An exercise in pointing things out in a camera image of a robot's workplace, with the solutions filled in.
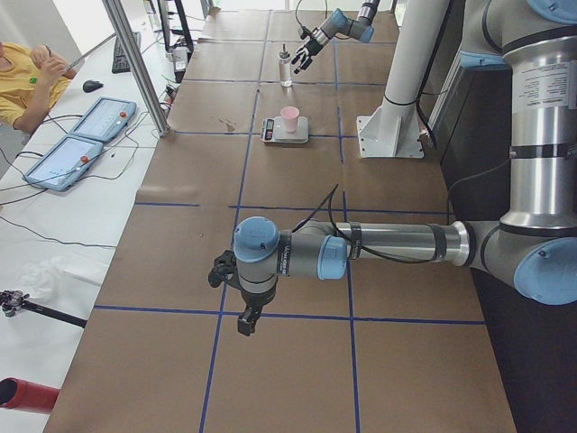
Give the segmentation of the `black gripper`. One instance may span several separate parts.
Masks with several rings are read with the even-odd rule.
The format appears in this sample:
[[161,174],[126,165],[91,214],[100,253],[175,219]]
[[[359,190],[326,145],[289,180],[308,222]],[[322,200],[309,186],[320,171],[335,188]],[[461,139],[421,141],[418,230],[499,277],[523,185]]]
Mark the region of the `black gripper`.
[[237,331],[242,335],[251,335],[256,330],[262,309],[273,301],[276,289],[272,288],[261,293],[241,290],[241,295],[245,302],[245,309],[237,318]]
[[291,63],[294,66],[294,73],[299,74],[306,70],[313,61],[313,58],[324,48],[325,36],[311,35],[308,41],[298,48]]

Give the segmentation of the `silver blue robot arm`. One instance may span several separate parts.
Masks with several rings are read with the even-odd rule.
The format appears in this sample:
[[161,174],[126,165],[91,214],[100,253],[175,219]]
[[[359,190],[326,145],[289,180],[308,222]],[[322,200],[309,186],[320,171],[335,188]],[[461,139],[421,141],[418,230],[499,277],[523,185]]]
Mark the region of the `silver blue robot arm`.
[[444,226],[310,219],[283,231],[265,217],[247,218],[225,267],[245,302],[240,333],[253,333],[279,277],[337,280],[349,261],[370,256],[470,266],[545,305],[575,301],[575,2],[467,2],[462,64],[512,70],[508,212]]
[[299,38],[305,43],[296,50],[291,61],[294,73],[306,70],[313,62],[314,57],[337,35],[353,38],[356,41],[368,43],[374,33],[373,20],[378,12],[380,0],[364,1],[356,18],[346,16],[336,8],[325,20],[313,30],[309,30],[298,19]]

